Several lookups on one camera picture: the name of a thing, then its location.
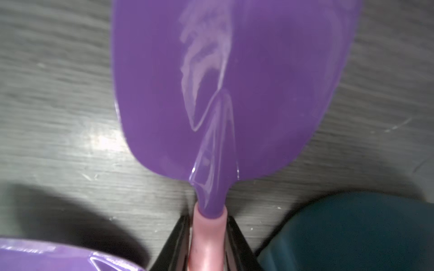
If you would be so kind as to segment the dark teal storage box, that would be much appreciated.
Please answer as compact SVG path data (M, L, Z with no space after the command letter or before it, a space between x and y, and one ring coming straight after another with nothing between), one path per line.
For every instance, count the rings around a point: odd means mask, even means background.
M291 216L260 252L266 271L431 271L434 206L394 195L330 195Z

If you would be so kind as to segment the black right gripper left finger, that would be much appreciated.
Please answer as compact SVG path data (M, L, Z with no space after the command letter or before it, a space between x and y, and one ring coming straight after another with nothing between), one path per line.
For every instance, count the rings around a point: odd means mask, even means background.
M181 216L150 271L186 271L190 242L190 218Z

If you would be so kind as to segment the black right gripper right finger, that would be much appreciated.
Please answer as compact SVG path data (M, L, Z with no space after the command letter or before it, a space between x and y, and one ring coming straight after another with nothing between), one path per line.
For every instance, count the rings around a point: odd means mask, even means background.
M226 271L262 271L236 220L228 216L225 240Z

